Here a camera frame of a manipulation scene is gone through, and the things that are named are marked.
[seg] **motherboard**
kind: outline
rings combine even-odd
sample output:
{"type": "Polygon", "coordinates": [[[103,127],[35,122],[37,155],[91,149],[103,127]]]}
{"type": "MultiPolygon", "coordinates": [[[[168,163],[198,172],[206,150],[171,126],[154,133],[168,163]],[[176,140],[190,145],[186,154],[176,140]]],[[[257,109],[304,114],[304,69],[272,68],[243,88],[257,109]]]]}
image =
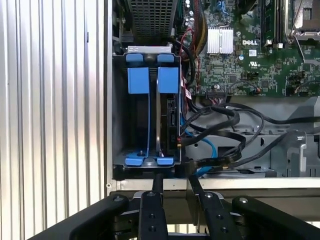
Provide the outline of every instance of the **motherboard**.
{"type": "MultiPolygon", "coordinates": [[[[190,87],[191,94],[225,93],[240,80],[260,91],[240,83],[232,88],[234,96],[320,94],[320,0],[261,1],[204,1],[208,42],[196,62],[198,80],[190,87]]],[[[184,10],[184,18],[193,20],[192,11],[184,10]]]]}

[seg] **chip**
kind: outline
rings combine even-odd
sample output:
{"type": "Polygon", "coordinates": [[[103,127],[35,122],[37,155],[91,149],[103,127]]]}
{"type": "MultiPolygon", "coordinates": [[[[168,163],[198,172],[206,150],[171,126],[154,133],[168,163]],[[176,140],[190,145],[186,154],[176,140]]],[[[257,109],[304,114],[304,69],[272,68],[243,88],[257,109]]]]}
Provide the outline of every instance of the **chip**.
{"type": "Polygon", "coordinates": [[[236,82],[237,81],[237,77],[235,76],[235,75],[230,75],[229,76],[229,82],[230,83],[234,83],[234,82],[236,82]]]}
{"type": "Polygon", "coordinates": [[[263,88],[268,88],[269,87],[269,81],[268,80],[263,80],[262,81],[262,87],[263,88]]]}

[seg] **blue drive bracket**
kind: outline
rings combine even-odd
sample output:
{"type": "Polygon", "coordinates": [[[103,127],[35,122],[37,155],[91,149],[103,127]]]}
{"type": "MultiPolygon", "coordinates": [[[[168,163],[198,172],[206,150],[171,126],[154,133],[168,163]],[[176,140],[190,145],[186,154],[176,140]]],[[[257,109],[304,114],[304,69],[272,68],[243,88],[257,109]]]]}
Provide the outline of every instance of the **blue drive bracket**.
{"type": "Polygon", "coordinates": [[[159,54],[157,57],[158,63],[174,63],[175,57],[173,54],[159,54]]]}
{"type": "MultiPolygon", "coordinates": [[[[127,62],[143,61],[141,54],[128,54],[127,62]]],[[[148,94],[148,133],[147,133],[147,146],[146,149],[141,149],[129,153],[125,157],[125,165],[140,167],[145,159],[149,157],[150,150],[150,122],[151,122],[151,100],[150,100],[150,86],[149,86],[149,68],[148,67],[135,67],[128,68],[128,93],[129,94],[148,94]]]]}
{"type": "Polygon", "coordinates": [[[157,157],[155,158],[156,162],[160,166],[171,166],[174,164],[174,158],[173,157],[157,157]]]}
{"type": "Polygon", "coordinates": [[[178,67],[158,67],[158,92],[160,94],[178,94],[178,67]]]}

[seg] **silver heatsink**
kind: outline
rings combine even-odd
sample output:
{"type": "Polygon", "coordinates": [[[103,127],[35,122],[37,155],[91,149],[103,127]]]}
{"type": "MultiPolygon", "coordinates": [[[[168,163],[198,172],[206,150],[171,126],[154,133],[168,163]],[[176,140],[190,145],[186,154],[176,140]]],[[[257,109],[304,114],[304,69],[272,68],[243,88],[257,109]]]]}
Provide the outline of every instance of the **silver heatsink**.
{"type": "Polygon", "coordinates": [[[232,54],[234,52],[234,29],[215,27],[208,30],[208,54],[232,54]]]}

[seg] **metal ridged panel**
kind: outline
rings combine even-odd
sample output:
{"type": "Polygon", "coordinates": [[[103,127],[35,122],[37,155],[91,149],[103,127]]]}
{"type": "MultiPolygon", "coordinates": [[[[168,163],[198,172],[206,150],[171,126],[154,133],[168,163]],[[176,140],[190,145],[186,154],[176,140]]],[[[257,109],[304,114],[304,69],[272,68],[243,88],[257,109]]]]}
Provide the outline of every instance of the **metal ridged panel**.
{"type": "Polygon", "coordinates": [[[0,0],[2,240],[104,196],[103,22],[103,0],[0,0]]]}

